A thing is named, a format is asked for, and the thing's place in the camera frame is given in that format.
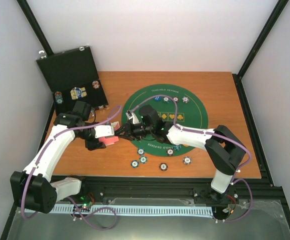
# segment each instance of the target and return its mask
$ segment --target metal bracket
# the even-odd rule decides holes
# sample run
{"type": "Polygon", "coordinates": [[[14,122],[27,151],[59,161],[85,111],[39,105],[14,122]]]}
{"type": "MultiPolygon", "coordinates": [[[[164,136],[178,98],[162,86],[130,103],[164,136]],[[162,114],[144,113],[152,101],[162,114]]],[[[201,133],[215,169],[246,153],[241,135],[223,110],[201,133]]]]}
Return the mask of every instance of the metal bracket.
{"type": "Polygon", "coordinates": [[[227,197],[230,195],[234,198],[236,194],[236,189],[234,187],[229,187],[225,193],[220,194],[211,189],[210,186],[202,186],[193,188],[193,198],[195,204],[205,204],[206,206],[226,206],[231,203],[231,199],[227,197]]]}

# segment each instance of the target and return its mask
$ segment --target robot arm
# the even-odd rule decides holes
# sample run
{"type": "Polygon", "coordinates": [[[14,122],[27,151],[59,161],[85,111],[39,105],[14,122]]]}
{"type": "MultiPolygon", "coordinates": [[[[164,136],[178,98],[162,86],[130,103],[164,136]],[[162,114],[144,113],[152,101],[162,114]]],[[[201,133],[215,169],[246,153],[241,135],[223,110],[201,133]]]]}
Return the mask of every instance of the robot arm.
{"type": "Polygon", "coordinates": [[[50,183],[58,161],[67,146],[76,137],[84,139],[85,147],[89,150],[105,148],[106,146],[98,139],[114,136],[114,129],[110,125],[99,125],[83,130],[68,130],[58,137],[55,135],[69,128],[90,125],[90,123],[84,122],[88,120],[90,111],[91,106],[78,101],[73,112],[59,114],[54,122],[55,126],[52,127],[49,137],[36,157],[24,168],[23,172],[15,171],[12,174],[10,184],[17,206],[21,206],[25,182],[33,168],[35,169],[25,198],[25,208],[27,209],[47,214],[53,209],[56,202],[81,191],[82,181],[75,177],[67,177],[61,181],[50,183]]]}
{"type": "Polygon", "coordinates": [[[116,135],[128,140],[141,140],[152,135],[159,143],[184,144],[205,150],[216,168],[211,188],[219,194],[227,190],[245,152],[233,143],[213,136],[213,133],[222,135],[243,145],[226,126],[219,125],[215,129],[199,129],[179,124],[175,126],[172,122],[164,122],[150,105],[139,109],[142,122],[138,121],[134,112],[127,112],[126,115],[128,122],[115,132],[116,135]]]}
{"type": "Polygon", "coordinates": [[[17,206],[21,206],[25,182],[33,168],[35,169],[25,198],[25,208],[27,209],[47,214],[53,209],[56,202],[81,191],[82,181],[75,177],[67,177],[64,180],[50,183],[55,166],[66,147],[76,137],[85,140],[85,147],[88,150],[106,147],[102,142],[99,142],[98,138],[100,137],[118,136],[132,141],[134,139],[141,140],[147,135],[152,135],[159,143],[185,144],[203,149],[208,152],[216,167],[211,188],[219,194],[226,191],[245,155],[245,152],[234,144],[211,135],[217,133],[241,144],[227,127],[220,125],[215,129],[198,129],[179,124],[175,126],[171,122],[164,122],[150,105],[145,105],[139,109],[142,122],[137,119],[135,113],[127,112],[128,121],[115,132],[110,125],[99,125],[83,130],[69,130],[55,138],[56,134],[66,129],[90,125],[90,123],[85,122],[89,118],[90,111],[91,106],[78,101],[72,112],[59,114],[54,122],[55,126],[37,156],[25,167],[23,172],[15,171],[12,174],[10,183],[14,202],[17,206]],[[51,143],[44,150],[39,163],[37,163],[38,156],[49,141],[51,143]]]}

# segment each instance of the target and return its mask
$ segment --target wooden tabletop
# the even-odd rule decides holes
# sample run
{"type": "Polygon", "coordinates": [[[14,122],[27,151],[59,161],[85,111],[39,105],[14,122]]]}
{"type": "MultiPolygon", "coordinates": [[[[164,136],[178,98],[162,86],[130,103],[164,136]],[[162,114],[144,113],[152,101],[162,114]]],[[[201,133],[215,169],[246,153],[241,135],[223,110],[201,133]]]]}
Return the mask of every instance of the wooden tabletop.
{"type": "MultiPolygon", "coordinates": [[[[244,119],[231,72],[99,72],[109,108],[98,110],[98,122],[105,120],[110,110],[117,105],[124,106],[127,99],[137,90],[153,84],[173,84],[190,90],[204,104],[208,114],[208,128],[227,126],[252,152],[250,164],[241,169],[237,176],[261,178],[253,151],[252,142],[244,119]]],[[[49,126],[53,126],[55,115],[49,126]]],[[[121,122],[121,114],[114,120],[121,122]]],[[[215,167],[206,151],[195,148],[189,155],[190,165],[180,161],[184,156],[161,157],[147,155],[148,162],[137,168],[131,161],[139,158],[136,147],[120,139],[106,149],[88,151],[84,140],[75,139],[59,160],[54,175],[111,176],[111,177],[190,177],[212,178],[215,167]],[[167,171],[161,171],[161,163],[168,164],[167,171]]]]}

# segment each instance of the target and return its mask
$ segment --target white enclosure panel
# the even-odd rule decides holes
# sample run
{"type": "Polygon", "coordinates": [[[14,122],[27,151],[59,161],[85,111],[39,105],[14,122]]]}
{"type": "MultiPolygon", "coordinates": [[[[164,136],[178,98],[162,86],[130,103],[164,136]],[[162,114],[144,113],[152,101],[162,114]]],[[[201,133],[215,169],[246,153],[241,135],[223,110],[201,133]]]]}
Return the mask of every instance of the white enclosure panel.
{"type": "Polygon", "coordinates": [[[290,1],[243,85],[276,186],[290,207],[290,1]]]}
{"type": "Polygon", "coordinates": [[[36,65],[41,45],[15,0],[0,0],[0,236],[11,210],[10,176],[34,158],[52,105],[36,65]]]}
{"type": "Polygon", "coordinates": [[[55,52],[99,71],[237,73],[277,0],[28,0],[55,52]]]}

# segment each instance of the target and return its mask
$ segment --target poker chip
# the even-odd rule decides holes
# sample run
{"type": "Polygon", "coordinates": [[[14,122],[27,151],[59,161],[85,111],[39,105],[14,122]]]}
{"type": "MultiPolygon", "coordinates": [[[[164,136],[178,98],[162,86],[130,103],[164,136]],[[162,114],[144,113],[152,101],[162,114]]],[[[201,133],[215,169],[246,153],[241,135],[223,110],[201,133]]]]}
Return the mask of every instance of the poker chip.
{"type": "Polygon", "coordinates": [[[55,92],[55,102],[57,104],[62,104],[63,103],[63,96],[60,91],[55,92]]]}
{"type": "Polygon", "coordinates": [[[159,102],[160,100],[162,100],[161,96],[156,96],[153,98],[155,102],[159,102]]]}
{"type": "Polygon", "coordinates": [[[190,99],[187,96],[183,96],[181,100],[183,101],[183,103],[186,103],[186,104],[190,101],[190,99]]]}
{"type": "Polygon", "coordinates": [[[70,90],[71,99],[81,99],[87,96],[85,87],[74,87],[70,90]]]}
{"type": "Polygon", "coordinates": [[[133,161],[131,161],[130,165],[131,165],[132,168],[135,169],[135,168],[137,168],[140,165],[140,163],[137,160],[133,160],[133,161]]]}
{"type": "Polygon", "coordinates": [[[100,87],[99,81],[93,81],[91,84],[93,85],[94,89],[98,89],[100,87]]]}
{"type": "Polygon", "coordinates": [[[182,148],[182,146],[181,146],[180,144],[174,144],[174,145],[173,145],[173,149],[174,149],[175,151],[179,151],[179,150],[181,150],[181,148],[182,148]]]}
{"type": "Polygon", "coordinates": [[[145,153],[145,151],[144,151],[143,148],[139,148],[139,149],[137,149],[137,153],[138,153],[139,155],[143,155],[143,154],[145,153]]]}
{"type": "Polygon", "coordinates": [[[174,150],[172,148],[167,149],[166,151],[168,156],[173,156],[174,155],[174,150]]]}
{"type": "Polygon", "coordinates": [[[191,162],[192,162],[192,159],[189,156],[184,157],[183,159],[184,164],[189,165],[191,164],[191,162]]]}
{"type": "Polygon", "coordinates": [[[140,161],[141,164],[145,164],[145,163],[147,163],[147,157],[146,156],[141,156],[139,158],[139,161],[140,161]]]}
{"type": "Polygon", "coordinates": [[[169,168],[169,166],[167,166],[166,163],[161,163],[161,164],[159,165],[159,169],[160,169],[161,171],[166,171],[168,168],[169,168]]]}
{"type": "Polygon", "coordinates": [[[170,99],[166,96],[163,98],[163,102],[168,104],[170,102],[170,99]]]}

